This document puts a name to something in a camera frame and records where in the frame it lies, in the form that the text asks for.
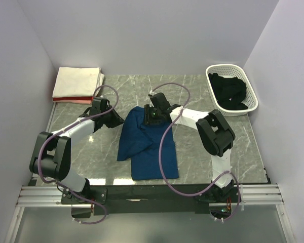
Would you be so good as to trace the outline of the blue t-shirt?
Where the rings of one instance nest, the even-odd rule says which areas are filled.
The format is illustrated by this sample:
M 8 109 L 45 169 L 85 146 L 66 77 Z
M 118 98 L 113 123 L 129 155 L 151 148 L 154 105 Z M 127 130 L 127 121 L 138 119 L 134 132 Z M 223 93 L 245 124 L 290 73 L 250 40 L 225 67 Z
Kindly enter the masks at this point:
M 144 109 L 134 107 L 125 119 L 119 140 L 117 160 L 131 160 L 131 177 L 134 181 L 162 179 L 159 167 L 161 138 L 170 123 L 144 125 Z M 167 179 L 179 178 L 176 147 L 170 129 L 162 147 L 162 168 Z

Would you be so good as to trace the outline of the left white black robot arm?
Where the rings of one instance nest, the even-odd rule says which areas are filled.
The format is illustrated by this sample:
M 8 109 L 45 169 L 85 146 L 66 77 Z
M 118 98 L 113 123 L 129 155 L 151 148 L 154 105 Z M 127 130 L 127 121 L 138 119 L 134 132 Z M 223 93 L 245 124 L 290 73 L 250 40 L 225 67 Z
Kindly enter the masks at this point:
M 84 204 L 90 200 L 91 189 L 87 178 L 71 169 L 71 147 L 85 136 L 95 133 L 102 126 L 115 128 L 124 123 L 106 98 L 94 98 L 73 123 L 60 130 L 41 132 L 37 136 L 29 170 L 38 174 L 38 160 L 41 160 L 43 177 L 49 177 L 73 191 L 73 197 Z

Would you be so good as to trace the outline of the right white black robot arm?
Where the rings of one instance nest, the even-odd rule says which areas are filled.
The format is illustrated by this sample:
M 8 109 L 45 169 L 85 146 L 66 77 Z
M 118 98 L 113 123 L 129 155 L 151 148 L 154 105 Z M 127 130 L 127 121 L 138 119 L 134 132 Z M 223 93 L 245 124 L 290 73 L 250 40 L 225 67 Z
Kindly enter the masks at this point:
M 144 107 L 144 124 L 170 123 L 161 137 L 158 154 L 160 172 L 167 186 L 176 194 L 186 197 L 199 196 L 212 190 L 216 201 L 225 201 L 230 196 L 236 178 L 231 173 L 231 150 L 236 135 L 221 112 L 217 109 L 205 112 L 187 109 L 178 104 L 170 105 L 163 93 L 149 94 L 149 98 L 153 105 Z M 162 148 L 166 135 L 174 124 L 197 130 L 204 148 L 211 155 L 212 182 L 200 192 L 187 194 L 178 191 L 169 183 L 163 171 Z

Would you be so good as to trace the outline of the folded pink t-shirt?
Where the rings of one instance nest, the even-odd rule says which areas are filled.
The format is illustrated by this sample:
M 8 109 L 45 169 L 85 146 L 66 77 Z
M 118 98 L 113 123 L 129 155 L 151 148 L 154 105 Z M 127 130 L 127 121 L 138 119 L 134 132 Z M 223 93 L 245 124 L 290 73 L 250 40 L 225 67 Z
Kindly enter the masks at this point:
M 77 99 L 67 100 L 67 99 L 62 99 L 62 100 L 53 100 L 53 102 L 55 102 L 55 103 L 85 104 L 85 105 L 91 105 L 92 104 L 92 100 L 91 99 L 88 99 L 88 100 L 77 100 Z

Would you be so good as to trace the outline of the folded red t-shirt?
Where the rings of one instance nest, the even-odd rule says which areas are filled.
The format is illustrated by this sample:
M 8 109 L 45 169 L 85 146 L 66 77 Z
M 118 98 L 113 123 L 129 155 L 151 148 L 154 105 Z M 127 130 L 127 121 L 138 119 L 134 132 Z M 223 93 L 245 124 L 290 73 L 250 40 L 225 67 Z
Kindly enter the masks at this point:
M 67 100 L 71 100 L 71 99 L 77 99 L 77 100 L 88 100 L 88 99 L 93 99 L 92 96 L 87 96 L 87 97 L 53 97 L 52 100 L 62 100 L 62 99 L 67 99 Z

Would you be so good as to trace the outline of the folded white t-shirt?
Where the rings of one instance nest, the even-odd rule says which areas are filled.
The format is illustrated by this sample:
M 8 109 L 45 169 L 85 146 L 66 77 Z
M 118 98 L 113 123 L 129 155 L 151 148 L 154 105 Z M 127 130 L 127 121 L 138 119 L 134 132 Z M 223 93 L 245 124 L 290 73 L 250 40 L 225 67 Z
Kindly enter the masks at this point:
M 104 74 L 99 67 L 59 67 L 52 98 L 92 97 L 103 80 Z

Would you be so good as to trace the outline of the black clothes in basket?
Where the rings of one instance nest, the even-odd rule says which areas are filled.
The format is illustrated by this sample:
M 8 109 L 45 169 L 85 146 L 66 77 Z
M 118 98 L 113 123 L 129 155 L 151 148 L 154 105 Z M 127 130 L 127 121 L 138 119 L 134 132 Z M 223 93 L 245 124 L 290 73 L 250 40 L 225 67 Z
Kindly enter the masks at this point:
M 208 74 L 213 93 L 220 107 L 226 110 L 246 110 L 246 84 L 237 77 L 225 78 L 217 73 Z

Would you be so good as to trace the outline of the white plastic laundry basket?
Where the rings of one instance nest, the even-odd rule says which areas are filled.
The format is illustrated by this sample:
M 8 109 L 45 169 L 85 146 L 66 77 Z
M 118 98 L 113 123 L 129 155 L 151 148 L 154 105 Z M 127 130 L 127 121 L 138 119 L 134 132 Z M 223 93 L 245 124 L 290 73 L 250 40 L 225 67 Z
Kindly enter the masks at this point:
M 254 111 L 258 107 L 258 100 L 255 95 L 255 92 L 250 84 L 250 81 L 244 72 L 244 70 L 234 64 L 216 64 L 211 65 L 206 68 L 206 78 L 207 78 L 207 85 L 208 90 L 211 94 L 211 99 L 214 104 L 214 106 L 224 115 L 224 116 L 241 116 L 245 115 L 251 111 Z M 210 73 L 217 73 L 219 76 L 225 77 L 225 78 L 232 78 L 237 77 L 241 79 L 246 84 L 246 98 L 244 99 L 243 103 L 248 106 L 248 109 L 246 110 L 226 110 L 219 106 L 219 104 L 216 101 L 215 95 L 213 93 L 211 83 L 208 77 L 208 74 Z

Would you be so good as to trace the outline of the black base beam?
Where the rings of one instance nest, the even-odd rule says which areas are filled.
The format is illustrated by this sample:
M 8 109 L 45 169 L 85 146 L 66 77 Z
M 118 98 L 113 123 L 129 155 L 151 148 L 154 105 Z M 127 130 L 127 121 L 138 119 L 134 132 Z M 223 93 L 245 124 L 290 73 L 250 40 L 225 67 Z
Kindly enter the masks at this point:
M 239 203 L 238 190 L 233 183 L 220 189 L 213 185 L 208 191 L 200 193 L 207 184 L 177 184 L 174 188 L 188 196 L 173 192 L 167 185 L 108 185 L 91 186 L 89 199 L 100 205 L 87 204 L 86 201 L 75 197 L 67 190 L 62 191 L 61 204 L 71 206 L 73 217 L 90 218 L 104 214 L 126 213 L 180 213 L 193 212 L 196 214 L 214 213 L 217 216 L 228 217 L 231 209 L 212 210 L 211 204 L 231 207 Z

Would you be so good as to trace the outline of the aluminium rail frame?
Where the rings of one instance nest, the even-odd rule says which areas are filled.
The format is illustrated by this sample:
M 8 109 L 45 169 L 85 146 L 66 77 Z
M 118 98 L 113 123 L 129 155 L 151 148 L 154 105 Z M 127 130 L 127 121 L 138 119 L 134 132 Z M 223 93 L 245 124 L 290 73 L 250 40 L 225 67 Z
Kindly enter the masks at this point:
M 295 242 L 289 218 L 285 212 L 284 201 L 277 184 L 240 184 L 235 185 L 241 199 L 238 204 L 244 208 L 249 205 L 275 205 L 287 242 Z M 23 186 L 11 222 L 6 242 L 14 242 L 24 209 L 29 207 L 70 207 L 61 204 L 62 191 L 54 186 Z M 210 208 L 224 205 L 211 204 Z

